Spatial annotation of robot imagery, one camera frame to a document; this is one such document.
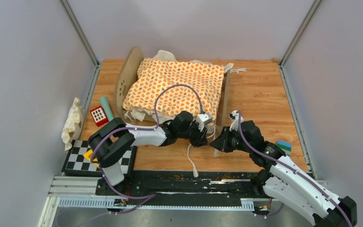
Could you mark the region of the wooden pet bed frame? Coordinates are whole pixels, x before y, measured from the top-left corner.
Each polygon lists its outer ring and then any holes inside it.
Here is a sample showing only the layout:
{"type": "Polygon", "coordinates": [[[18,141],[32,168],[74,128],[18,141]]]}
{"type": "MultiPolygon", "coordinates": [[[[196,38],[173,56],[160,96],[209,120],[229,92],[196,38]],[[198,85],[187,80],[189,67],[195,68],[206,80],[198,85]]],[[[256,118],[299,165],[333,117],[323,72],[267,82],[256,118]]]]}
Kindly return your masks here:
{"type": "MultiPolygon", "coordinates": [[[[132,118],[123,108],[122,102],[125,98],[126,93],[131,87],[132,82],[137,79],[137,63],[140,63],[142,59],[145,58],[140,47],[133,47],[126,60],[125,63],[119,73],[117,85],[114,93],[114,113],[116,116],[122,118],[125,122],[135,122],[139,121],[132,118]]],[[[225,78],[223,81],[222,93],[220,98],[220,103],[218,107],[218,113],[215,120],[209,124],[211,127],[223,127],[225,125],[225,116],[227,110],[227,99],[228,99],[228,85],[230,83],[230,71],[225,73],[225,78]]],[[[154,123],[159,122],[158,119],[154,120],[152,116],[146,116],[142,121],[152,121],[154,123]]]]}

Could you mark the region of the yellow duck print blanket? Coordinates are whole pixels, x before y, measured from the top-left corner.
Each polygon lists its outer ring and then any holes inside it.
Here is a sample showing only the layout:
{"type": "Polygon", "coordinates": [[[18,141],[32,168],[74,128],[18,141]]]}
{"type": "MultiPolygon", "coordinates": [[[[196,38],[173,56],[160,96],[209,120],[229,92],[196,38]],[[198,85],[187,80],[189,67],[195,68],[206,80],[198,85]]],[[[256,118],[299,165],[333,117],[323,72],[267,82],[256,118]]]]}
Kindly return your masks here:
{"type": "Polygon", "coordinates": [[[201,111],[216,119],[225,73],[234,66],[204,61],[176,61],[166,51],[137,63],[137,79],[122,102],[134,119],[152,116],[160,122],[173,119],[181,111],[196,117],[201,111]]]}

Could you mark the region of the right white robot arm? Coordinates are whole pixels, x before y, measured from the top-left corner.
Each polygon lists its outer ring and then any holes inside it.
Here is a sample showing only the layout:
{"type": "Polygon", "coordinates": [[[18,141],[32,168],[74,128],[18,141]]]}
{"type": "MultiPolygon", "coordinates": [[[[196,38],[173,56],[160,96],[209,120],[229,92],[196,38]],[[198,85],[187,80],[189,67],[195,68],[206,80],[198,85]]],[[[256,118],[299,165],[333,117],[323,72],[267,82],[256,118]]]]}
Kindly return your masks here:
{"type": "Polygon", "coordinates": [[[229,116],[232,124],[210,146],[225,153],[247,152],[262,167],[251,184],[253,195],[281,201],[314,227],[354,227],[358,223],[357,204],[351,197],[340,197],[310,177],[277,144],[265,140],[253,121],[244,121],[240,111],[229,116]]]}

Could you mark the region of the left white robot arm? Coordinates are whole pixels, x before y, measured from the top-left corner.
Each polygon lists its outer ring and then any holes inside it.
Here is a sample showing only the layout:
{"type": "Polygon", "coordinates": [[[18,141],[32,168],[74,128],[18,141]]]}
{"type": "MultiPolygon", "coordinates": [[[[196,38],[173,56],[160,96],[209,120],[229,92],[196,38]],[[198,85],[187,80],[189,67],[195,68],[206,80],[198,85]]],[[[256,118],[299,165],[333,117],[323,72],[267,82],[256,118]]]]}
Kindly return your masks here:
{"type": "Polygon", "coordinates": [[[125,192],[126,183],[119,160],[125,152],[135,146],[157,147],[174,144],[185,139],[194,147],[208,145],[206,125],[212,122],[211,115],[199,113],[196,117],[187,111],[177,114],[158,126],[136,126],[114,118],[88,139],[93,150],[91,159],[96,158],[103,175],[108,180],[108,190],[114,195],[125,192]]]}

